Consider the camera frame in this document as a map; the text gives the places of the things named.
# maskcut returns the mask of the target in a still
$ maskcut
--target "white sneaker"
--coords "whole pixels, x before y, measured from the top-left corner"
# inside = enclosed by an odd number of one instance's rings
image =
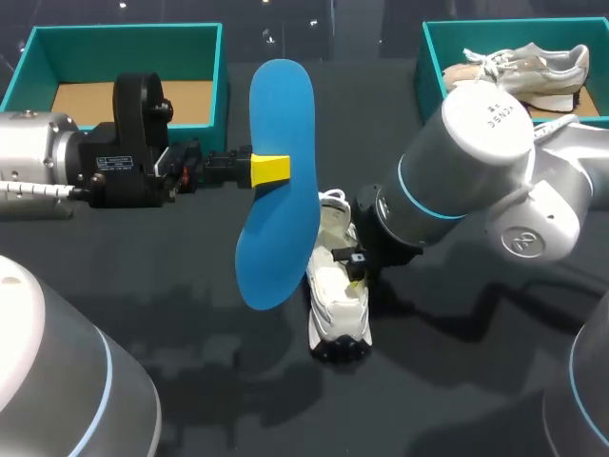
[[[525,104],[548,111],[572,111],[590,69],[590,51],[584,45],[548,51],[529,43],[489,55],[463,53],[469,64],[453,65],[443,72],[447,90],[482,79],[495,82]]]
[[[368,286],[365,279],[349,281],[345,266],[332,256],[332,249],[358,245],[351,207],[339,189],[320,193],[320,203],[320,229],[306,269],[311,288],[309,345],[322,358],[361,359],[372,346]]]

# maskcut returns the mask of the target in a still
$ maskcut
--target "cardboard bottom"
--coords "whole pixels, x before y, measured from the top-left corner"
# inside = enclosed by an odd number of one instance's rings
[[[579,117],[599,117],[599,111],[588,93],[588,89],[584,86],[580,90],[580,102],[570,113],[566,112],[552,112],[543,111],[541,109],[535,109],[533,107],[526,107],[529,111],[529,115],[533,119],[557,119],[564,114],[576,114]]]
[[[114,83],[60,84],[51,111],[63,112],[78,126],[112,122]],[[213,81],[163,81],[165,98],[173,105],[171,124],[208,124]]]

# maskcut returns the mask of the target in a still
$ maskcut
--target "blue ring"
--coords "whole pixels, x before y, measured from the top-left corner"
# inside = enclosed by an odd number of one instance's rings
[[[599,437],[599,439],[602,441],[602,443],[604,445],[606,445],[607,447],[609,447],[609,440],[607,440],[605,435],[602,434],[602,432],[599,430],[599,428],[592,421],[592,418],[588,414],[588,411],[586,411],[586,408],[583,407],[583,402],[581,401],[580,395],[578,394],[578,388],[575,385],[575,375],[573,374],[573,359],[574,359],[574,353],[575,353],[575,344],[578,341],[578,338],[580,337],[582,330],[583,330],[583,328],[581,328],[580,332],[578,333],[578,336],[575,337],[573,346],[571,346],[571,355],[569,356],[569,381],[571,382],[571,389],[573,390],[573,396],[575,397],[575,402],[578,404],[578,407],[580,408],[581,415],[583,416],[585,421],[588,423],[588,426],[590,426],[592,431],[594,431],[594,433]]]
[[[99,328],[95,328],[99,332],[99,336],[102,337],[102,342],[104,343],[104,349],[106,350],[106,385],[104,386],[104,393],[102,394],[102,400],[99,403],[99,407],[97,408],[97,412],[93,416],[93,420],[87,428],[87,431],[83,435],[83,437],[78,442],[78,445],[74,448],[74,450],[69,454],[69,457],[77,457],[85,448],[88,443],[88,440],[91,439],[91,436],[95,432],[97,426],[99,426],[99,422],[102,420],[102,416],[104,415],[104,411],[106,410],[106,406],[108,405],[108,397],[110,396],[110,388],[112,386],[112,356],[110,354],[110,348],[108,347],[108,342],[104,337],[104,334],[100,331]]]
[[[446,216],[444,214],[439,214],[438,212],[432,211],[431,209],[428,209],[425,206],[423,206],[421,203],[419,203],[415,199],[415,197],[412,196],[412,194],[406,188],[406,185],[403,183],[403,179],[402,179],[402,160],[403,160],[403,156],[400,159],[400,163],[398,164],[398,178],[400,179],[400,184],[402,185],[403,193],[406,194],[406,197],[408,197],[408,199],[412,202],[412,204],[415,207],[420,209],[425,214],[429,214],[432,217],[436,217],[438,219],[444,219],[444,220],[447,220],[447,221],[457,221],[457,220],[462,219],[463,217],[465,217],[467,215],[467,214],[464,214],[463,216]]]

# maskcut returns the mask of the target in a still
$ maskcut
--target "blue insole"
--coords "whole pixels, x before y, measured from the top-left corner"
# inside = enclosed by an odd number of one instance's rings
[[[320,225],[315,172],[315,101],[305,69],[290,60],[262,65],[249,91],[255,154],[289,155],[289,183],[257,189],[237,250],[237,283],[255,309],[280,305],[305,274]]]

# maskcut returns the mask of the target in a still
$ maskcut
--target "gray robot arm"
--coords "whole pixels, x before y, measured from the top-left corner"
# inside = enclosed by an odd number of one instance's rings
[[[378,185],[376,219],[395,246],[425,248],[485,211],[490,243],[502,254],[555,262],[572,251],[589,209],[609,209],[605,145],[609,130],[577,116],[534,129],[508,93],[466,85],[448,95]]]

